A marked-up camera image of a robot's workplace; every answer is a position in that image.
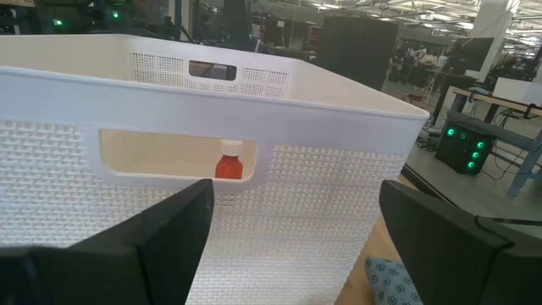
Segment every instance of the perforated basket wall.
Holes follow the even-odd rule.
[[[213,182],[189,304],[333,303],[428,117],[288,58],[128,36],[0,44],[19,67],[0,66],[2,245],[69,246],[212,175],[219,139],[245,142],[243,180]],[[236,77],[193,77],[191,60]]]

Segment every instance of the ceiling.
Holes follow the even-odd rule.
[[[423,26],[436,36],[467,36],[481,0],[306,0],[319,13],[368,14],[389,22]],[[538,47],[542,37],[542,0],[519,0],[506,43]]]

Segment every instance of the wooden table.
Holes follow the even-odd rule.
[[[403,176],[399,177],[399,182],[416,188]],[[390,234],[386,229],[384,218],[380,215],[379,220],[369,234],[365,247],[363,247],[359,258],[357,258],[350,276],[346,280],[342,291],[335,301],[335,305],[372,305],[374,304],[373,293],[365,275],[365,258],[367,256],[388,258],[400,261],[399,253],[391,241]]]
[[[467,97],[471,95],[471,92],[462,89],[454,89],[453,92],[456,94],[456,98],[454,99],[454,103],[451,105],[443,130],[447,130],[447,125],[450,120],[464,119],[467,117],[466,115],[461,114],[461,111],[465,106]],[[484,94],[475,93],[473,94],[473,98],[488,103],[490,106],[483,122],[479,119],[467,117],[468,123],[476,125],[480,129],[486,129],[491,134],[497,136],[500,140],[519,147],[523,151],[527,152],[527,157],[521,164],[516,163],[515,160],[510,160],[509,158],[492,152],[496,157],[501,158],[519,168],[517,171],[518,174],[516,174],[513,182],[510,184],[510,187],[508,187],[508,191],[506,192],[506,194],[509,196],[517,196],[523,185],[525,185],[527,179],[542,179],[542,174],[540,172],[533,172],[534,166],[538,163],[540,155],[542,154],[542,130],[540,130],[539,134],[534,139],[530,139],[509,130],[499,129],[491,124],[497,110],[499,109],[499,106],[515,109],[521,112],[526,112],[528,106],[521,103],[507,101],[498,97],[486,96]],[[531,108],[529,113],[542,116],[542,109]]]

